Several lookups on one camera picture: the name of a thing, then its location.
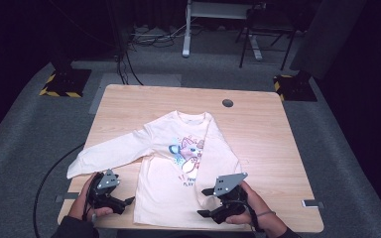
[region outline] table top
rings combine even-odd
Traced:
[[[225,107],[223,100],[233,102]],[[318,208],[303,207],[303,199],[315,199],[282,102],[275,92],[200,88],[109,85],[106,87],[85,148],[139,130],[167,113],[209,112],[240,161],[245,179],[271,209],[296,232],[321,232]],[[121,184],[111,193],[119,199],[135,195],[140,160],[115,168]],[[89,175],[73,178],[68,192],[80,192]],[[72,199],[66,199],[59,222]],[[97,227],[167,229],[133,224],[134,203],[122,215],[99,218]]]

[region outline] human arm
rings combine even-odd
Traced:
[[[269,238],[293,238],[300,237],[272,212],[262,197],[254,191],[246,181],[240,185],[247,192],[249,205],[257,214],[259,228],[263,229]],[[241,215],[229,216],[226,219],[229,224],[250,224],[252,222],[249,212]]]
[[[113,210],[109,207],[102,207],[98,209],[93,209],[89,204],[85,206],[86,195],[88,188],[92,182],[92,179],[96,173],[94,173],[82,188],[81,193],[78,198],[73,202],[72,207],[66,217],[63,218],[61,225],[58,227],[56,233],[52,238],[93,238],[98,237],[98,232],[94,229],[94,225],[91,222],[92,214],[95,213],[97,217],[104,216],[113,213]],[[82,219],[82,214],[84,213],[84,208],[86,208],[86,220]]]

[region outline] dark background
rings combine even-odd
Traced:
[[[104,1],[55,0],[100,42],[79,30],[49,1],[38,2],[69,60],[96,58],[115,50]],[[166,29],[184,22],[185,6],[185,0],[139,0],[124,14],[132,14],[137,25]],[[32,2],[0,1],[0,122],[26,83],[50,61],[43,25],[32,14],[35,11]],[[381,198],[381,0],[367,2],[333,66],[317,84]]]

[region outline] chair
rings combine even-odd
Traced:
[[[266,35],[266,34],[277,34],[277,38],[271,44],[273,46],[283,35],[289,35],[289,44],[287,45],[286,54],[281,65],[281,70],[283,70],[286,64],[287,57],[289,55],[290,48],[292,46],[293,38],[296,33],[296,28],[294,27],[292,21],[289,19],[287,14],[274,5],[266,3],[254,3],[251,9],[247,10],[245,24],[237,36],[236,43],[240,39],[241,34],[246,29],[243,52],[240,60],[240,66],[243,65],[244,55],[247,48],[247,43],[250,41],[250,36]]]

